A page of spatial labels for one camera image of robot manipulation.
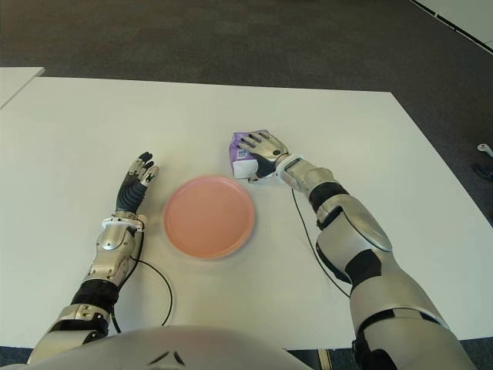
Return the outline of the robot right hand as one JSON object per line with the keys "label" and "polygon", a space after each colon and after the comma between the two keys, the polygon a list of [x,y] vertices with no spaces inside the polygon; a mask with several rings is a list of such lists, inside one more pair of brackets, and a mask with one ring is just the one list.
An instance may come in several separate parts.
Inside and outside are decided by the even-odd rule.
{"label": "robot right hand", "polygon": [[237,146],[246,150],[257,161],[256,172],[248,178],[250,183],[274,173],[277,165],[290,154],[282,141],[265,131],[247,133]]}

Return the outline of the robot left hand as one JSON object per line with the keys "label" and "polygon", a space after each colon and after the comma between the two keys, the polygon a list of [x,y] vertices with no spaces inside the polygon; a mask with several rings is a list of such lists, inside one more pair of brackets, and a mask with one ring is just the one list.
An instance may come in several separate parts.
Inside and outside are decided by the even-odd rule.
{"label": "robot left hand", "polygon": [[116,212],[136,214],[150,184],[156,179],[159,167],[150,152],[142,153],[130,166],[116,197]]}

